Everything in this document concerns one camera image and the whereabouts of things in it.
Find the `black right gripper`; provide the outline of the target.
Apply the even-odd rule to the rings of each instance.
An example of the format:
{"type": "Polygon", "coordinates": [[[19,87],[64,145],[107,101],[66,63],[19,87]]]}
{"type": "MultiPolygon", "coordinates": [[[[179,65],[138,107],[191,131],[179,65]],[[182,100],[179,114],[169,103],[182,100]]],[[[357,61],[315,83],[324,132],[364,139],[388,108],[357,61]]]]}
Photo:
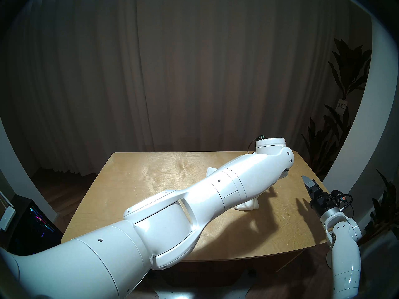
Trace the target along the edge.
{"type": "Polygon", "coordinates": [[[311,197],[310,207],[321,218],[330,209],[338,209],[337,202],[331,195],[321,191],[319,185],[309,177],[302,175],[304,186],[311,197]]]}

